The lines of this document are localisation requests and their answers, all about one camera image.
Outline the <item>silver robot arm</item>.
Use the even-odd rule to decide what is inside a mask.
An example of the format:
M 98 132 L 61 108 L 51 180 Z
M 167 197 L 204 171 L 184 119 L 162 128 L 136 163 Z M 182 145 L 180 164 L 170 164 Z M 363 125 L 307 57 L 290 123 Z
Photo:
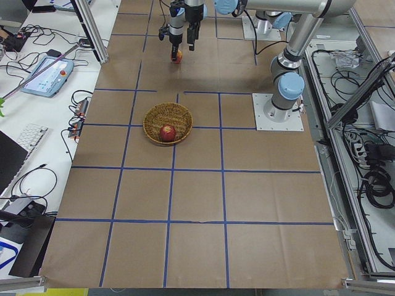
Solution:
M 347 12 L 354 1 L 214 1 L 219 14 L 242 13 L 246 9 L 293 12 L 301 18 L 286 47 L 272 60 L 270 71 L 275 90 L 264 105 L 265 116 L 274 122 L 285 122 L 293 111 L 294 103 L 304 91 L 305 83 L 297 73 L 302 55 L 323 19 Z
M 172 45 L 171 61 L 174 64 L 180 64 L 182 60 L 182 52 L 179 50 L 179 45 L 183 41 L 183 26 L 186 22 L 184 1 L 172 1 L 170 3 L 170 21 L 164 23 L 159 28 L 158 37 L 162 41 L 165 36 L 168 36 Z

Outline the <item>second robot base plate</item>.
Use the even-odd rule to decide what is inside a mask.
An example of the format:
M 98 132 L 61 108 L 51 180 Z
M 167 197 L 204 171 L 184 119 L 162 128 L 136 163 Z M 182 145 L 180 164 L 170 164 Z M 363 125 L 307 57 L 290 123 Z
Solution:
M 247 16 L 242 16 L 243 34 L 245 40 L 279 41 L 280 32 L 284 31 L 287 23 L 280 21 L 281 17 L 264 17 L 263 19 L 252 16 L 252 23 Z

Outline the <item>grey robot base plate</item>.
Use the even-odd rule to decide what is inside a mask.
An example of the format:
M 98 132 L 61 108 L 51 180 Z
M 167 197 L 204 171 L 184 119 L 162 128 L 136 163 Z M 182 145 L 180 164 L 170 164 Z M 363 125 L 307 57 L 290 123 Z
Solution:
M 253 93 L 253 109 L 257 131 L 303 132 L 300 111 L 295 111 L 297 103 L 289 110 L 277 109 L 272 104 L 273 94 Z

